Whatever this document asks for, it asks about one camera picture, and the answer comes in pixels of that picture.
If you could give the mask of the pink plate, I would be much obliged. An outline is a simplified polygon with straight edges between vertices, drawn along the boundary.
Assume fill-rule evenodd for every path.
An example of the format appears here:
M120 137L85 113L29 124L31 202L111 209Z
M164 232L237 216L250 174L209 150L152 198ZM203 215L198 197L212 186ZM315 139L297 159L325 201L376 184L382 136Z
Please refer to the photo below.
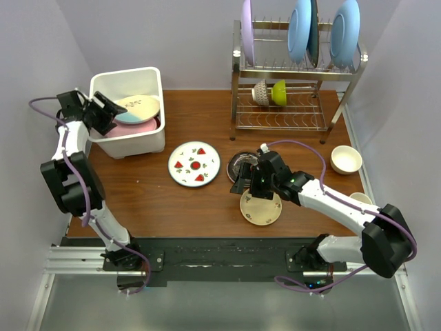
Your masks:
M143 134L156 130L156 122L154 118L143 123L121 123L114 122L116 127L110 130L107 134L103 135L104 138L121 138L130 136L133 134Z

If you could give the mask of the blue and cream plate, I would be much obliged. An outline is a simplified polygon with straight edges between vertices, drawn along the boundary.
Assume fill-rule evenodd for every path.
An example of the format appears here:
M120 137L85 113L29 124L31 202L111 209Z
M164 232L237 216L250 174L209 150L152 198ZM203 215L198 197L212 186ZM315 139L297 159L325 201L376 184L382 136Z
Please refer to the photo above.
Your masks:
M116 104L127 112L116 115L115 121L128 125L145 123L160 111L160 101L156 96L134 95L120 99Z

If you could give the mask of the white watermelon pattern plate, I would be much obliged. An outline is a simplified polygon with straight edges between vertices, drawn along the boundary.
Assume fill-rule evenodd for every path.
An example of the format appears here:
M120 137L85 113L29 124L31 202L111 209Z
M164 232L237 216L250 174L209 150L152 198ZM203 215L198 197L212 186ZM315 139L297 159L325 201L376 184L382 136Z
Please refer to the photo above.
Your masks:
M189 141L175 148L167 168L171 178L188 188L198 188L212 182L221 168L217 150L202 141Z

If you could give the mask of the red rimmed cream plate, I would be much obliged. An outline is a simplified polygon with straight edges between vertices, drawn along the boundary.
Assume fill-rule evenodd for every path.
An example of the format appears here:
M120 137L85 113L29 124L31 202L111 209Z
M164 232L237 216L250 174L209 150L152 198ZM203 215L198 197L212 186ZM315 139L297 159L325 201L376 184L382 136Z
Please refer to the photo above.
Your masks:
M154 117L154 120L156 122L156 129L160 128L161 126L161 120L159 117Z

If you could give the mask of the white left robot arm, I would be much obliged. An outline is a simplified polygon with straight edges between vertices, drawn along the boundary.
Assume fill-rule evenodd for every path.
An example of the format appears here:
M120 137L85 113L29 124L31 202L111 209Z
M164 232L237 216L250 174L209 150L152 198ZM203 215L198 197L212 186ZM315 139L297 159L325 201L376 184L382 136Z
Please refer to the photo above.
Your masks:
M137 270L143 265L143 254L107 207L103 184L85 153L91 130L109 133L116 127L115 116L126 110L101 92L87 97L71 90L55 99L61 106L53 116L59 136L57 149L51 160L40 166L49 191L62 213L79 218L82 226L98 234L107 262L124 270Z

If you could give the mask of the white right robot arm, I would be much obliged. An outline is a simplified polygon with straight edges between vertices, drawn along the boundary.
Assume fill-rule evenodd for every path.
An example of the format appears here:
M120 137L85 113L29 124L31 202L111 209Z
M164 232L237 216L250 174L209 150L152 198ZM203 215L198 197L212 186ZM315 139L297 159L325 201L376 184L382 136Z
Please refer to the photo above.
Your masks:
M315 210L354 233L353 237L322 234L301 253L316 271L330 263L363 263L377 275L390 279L399 267L416 256L416 240L401 211L362 203L325 186L303 171L293 172L274 151L260 153L256 164L244 162L230 191L249 193L258 199L278 195L282 200Z

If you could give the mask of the white plastic bin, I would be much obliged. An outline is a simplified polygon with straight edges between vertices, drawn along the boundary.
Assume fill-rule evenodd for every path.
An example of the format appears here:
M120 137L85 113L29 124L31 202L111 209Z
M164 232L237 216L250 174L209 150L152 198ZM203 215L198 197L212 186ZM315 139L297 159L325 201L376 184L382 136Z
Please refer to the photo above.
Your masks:
M144 67L105 72L92 77L90 94L104 94L125 112L113 120L106 134L91 131L90 141L114 159L165 148L165 109L158 68Z

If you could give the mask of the black glossy plate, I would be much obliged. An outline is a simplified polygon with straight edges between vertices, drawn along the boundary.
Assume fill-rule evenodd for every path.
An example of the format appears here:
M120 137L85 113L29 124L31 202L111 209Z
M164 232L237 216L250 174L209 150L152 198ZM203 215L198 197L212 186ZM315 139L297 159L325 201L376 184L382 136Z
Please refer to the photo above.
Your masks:
M237 152L227 163L227 176L234 183L237 179L240 166L243 163L250 163L253 166L258 163L258 155L256 152L242 150Z

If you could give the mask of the cream floral small plate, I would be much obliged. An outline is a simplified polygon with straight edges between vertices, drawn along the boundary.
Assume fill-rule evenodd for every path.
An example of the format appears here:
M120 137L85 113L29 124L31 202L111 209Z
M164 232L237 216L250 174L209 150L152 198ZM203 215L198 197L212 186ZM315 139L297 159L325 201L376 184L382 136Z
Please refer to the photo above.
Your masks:
M259 199L253 197L247 189L240 198L240 211L254 225L270 225L281 215L282 200L277 194L272 199Z

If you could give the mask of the patterned ceramic bowl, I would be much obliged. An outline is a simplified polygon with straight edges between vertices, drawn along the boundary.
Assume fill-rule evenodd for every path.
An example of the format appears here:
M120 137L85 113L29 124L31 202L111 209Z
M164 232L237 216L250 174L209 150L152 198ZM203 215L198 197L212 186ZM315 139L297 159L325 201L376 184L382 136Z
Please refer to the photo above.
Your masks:
M254 102L256 102L260 106L268 106L269 105L269 98L267 95L267 84L266 84L265 79L259 81L252 88L252 99Z

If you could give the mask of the metal dish rack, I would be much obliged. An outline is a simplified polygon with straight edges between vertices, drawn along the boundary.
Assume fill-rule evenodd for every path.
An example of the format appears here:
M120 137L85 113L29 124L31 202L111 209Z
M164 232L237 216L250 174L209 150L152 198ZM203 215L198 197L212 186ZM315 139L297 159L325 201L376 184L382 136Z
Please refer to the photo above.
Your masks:
M287 22L263 19L253 25L255 62L249 65L241 22L234 22L230 139L236 138L237 130L300 130L320 132L320 142L325 143L365 71L366 46L359 41L349 66L337 68L330 57L332 24L320 22L318 65L308 58L295 64L287 51ZM252 88L262 80L268 88L285 81L286 105L270 101L260 106L253 101Z

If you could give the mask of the green bowl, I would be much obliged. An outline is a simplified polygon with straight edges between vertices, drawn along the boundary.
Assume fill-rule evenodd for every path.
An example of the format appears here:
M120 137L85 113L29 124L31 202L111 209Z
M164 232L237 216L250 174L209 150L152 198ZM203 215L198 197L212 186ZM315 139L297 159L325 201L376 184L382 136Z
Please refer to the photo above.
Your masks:
M271 88L271 100L277 106L285 107L287 105L287 91L285 80L276 82Z

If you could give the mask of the cream bowl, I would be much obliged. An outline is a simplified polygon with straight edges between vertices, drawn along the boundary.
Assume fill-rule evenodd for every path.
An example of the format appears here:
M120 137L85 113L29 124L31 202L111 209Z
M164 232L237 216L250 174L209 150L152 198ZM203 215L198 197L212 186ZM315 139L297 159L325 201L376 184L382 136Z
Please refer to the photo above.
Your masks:
M351 146L337 146L331 152L331 167L339 174L352 174L362 167L361 154Z

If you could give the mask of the yellow mug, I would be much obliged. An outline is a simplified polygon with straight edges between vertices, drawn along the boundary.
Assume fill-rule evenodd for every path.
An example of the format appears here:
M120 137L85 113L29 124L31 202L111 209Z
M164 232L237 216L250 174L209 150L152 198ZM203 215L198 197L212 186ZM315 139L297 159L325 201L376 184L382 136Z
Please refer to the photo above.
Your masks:
M354 192L350 194L349 197L361 203L366 203L369 205L373 204L373 201L363 192Z

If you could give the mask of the dark teal plate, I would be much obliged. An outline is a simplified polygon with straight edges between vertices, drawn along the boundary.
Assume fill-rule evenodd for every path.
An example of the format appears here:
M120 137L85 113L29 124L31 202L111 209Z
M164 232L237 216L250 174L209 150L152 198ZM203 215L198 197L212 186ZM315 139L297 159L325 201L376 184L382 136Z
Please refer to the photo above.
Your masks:
M309 29L309 39L307 43L307 56L310 64L317 68L319 59L319 29L318 29L318 4L316 0L311 0L311 21Z

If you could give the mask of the lilac plate in rack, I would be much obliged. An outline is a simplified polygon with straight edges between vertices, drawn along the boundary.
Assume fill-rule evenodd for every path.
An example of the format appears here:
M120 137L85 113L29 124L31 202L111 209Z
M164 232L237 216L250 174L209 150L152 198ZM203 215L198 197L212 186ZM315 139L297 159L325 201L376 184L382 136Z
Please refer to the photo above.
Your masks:
M243 40L243 53L250 66L254 66L254 26L252 21L252 1L244 0L241 12L241 37Z

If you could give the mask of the light blue plate left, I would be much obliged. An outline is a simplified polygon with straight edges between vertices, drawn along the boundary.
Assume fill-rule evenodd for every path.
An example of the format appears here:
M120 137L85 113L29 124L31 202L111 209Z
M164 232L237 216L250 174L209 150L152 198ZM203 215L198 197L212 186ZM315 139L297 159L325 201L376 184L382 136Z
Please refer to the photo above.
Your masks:
M298 0L291 14L287 33L289 58L300 64L306 53L311 25L311 1Z

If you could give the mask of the light blue plate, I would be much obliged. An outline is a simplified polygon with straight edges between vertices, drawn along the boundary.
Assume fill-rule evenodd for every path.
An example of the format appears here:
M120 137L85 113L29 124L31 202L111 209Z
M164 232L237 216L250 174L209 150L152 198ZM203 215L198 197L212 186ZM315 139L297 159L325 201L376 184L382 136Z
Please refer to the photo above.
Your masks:
M333 64L345 69L352 62L360 32L360 8L356 0L345 1L332 23L330 55Z
M291 14L287 33L289 58L300 64L306 53L311 25L311 1L298 0Z

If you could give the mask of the light blue plate right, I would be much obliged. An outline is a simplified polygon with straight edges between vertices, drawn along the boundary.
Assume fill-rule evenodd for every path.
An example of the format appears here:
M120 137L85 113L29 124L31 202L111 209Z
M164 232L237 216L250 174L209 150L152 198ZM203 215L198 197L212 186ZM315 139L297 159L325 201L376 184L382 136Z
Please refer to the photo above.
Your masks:
M333 64L345 69L352 62L360 32L360 8L356 0L345 1L332 23L330 55Z

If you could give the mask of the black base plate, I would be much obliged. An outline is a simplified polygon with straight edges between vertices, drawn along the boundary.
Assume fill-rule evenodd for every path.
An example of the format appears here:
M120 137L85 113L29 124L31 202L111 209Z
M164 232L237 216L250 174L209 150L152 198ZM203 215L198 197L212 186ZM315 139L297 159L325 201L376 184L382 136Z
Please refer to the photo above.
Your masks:
M143 238L150 262L150 287L173 281L272 282L276 276L301 281L312 269L295 254L312 238Z

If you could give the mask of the aluminium rail frame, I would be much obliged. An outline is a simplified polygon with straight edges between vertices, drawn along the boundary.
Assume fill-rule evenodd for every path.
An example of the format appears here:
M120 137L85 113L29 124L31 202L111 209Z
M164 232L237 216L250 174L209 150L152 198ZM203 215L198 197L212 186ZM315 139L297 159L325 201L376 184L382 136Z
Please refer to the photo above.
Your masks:
M312 238L281 223L217 225L202 238ZM173 281L128 296L139 272L113 268L96 238L68 236L50 248L30 330L421 330L407 271L392 279L355 264L329 294L293 292L274 281Z

